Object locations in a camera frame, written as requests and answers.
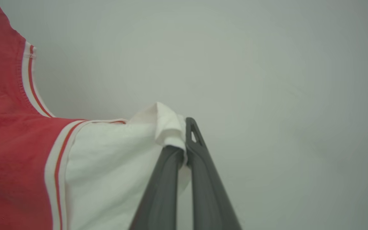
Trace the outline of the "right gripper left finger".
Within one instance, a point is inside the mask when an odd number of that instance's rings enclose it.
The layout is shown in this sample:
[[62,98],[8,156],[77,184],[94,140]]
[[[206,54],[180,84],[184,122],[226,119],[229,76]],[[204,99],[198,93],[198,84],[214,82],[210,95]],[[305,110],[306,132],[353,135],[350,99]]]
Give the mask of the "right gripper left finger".
[[130,224],[130,230],[175,230],[177,227],[178,172],[184,151],[162,149]]

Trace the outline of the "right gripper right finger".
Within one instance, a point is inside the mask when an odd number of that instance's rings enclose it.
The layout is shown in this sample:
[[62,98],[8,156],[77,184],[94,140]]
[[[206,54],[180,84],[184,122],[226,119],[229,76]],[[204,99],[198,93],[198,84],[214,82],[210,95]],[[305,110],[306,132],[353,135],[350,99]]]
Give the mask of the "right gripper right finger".
[[186,149],[192,173],[193,229],[240,230],[219,173],[193,118],[186,118]]

